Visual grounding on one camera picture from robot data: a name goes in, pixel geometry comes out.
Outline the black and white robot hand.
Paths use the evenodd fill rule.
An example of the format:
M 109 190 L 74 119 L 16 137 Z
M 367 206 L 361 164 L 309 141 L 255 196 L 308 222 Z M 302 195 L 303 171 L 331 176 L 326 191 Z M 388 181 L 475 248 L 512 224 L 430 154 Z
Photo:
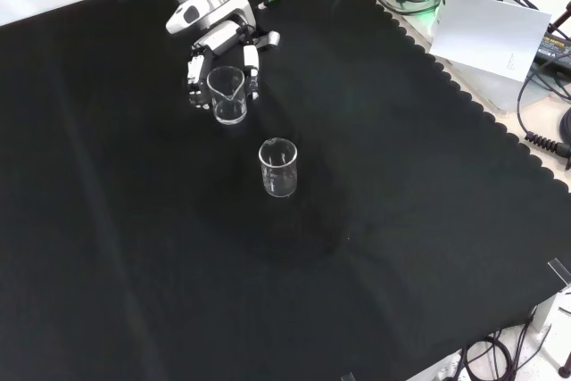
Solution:
M 212 62 L 235 46 L 244 53 L 245 94 L 250 99 L 260 95 L 260 52 L 279 46 L 281 35 L 256 27 L 248 0 L 186 0 L 167 21 L 171 35 L 196 30 L 199 37 L 191 45 L 187 64 L 186 87 L 189 102 L 208 109 L 207 75 Z

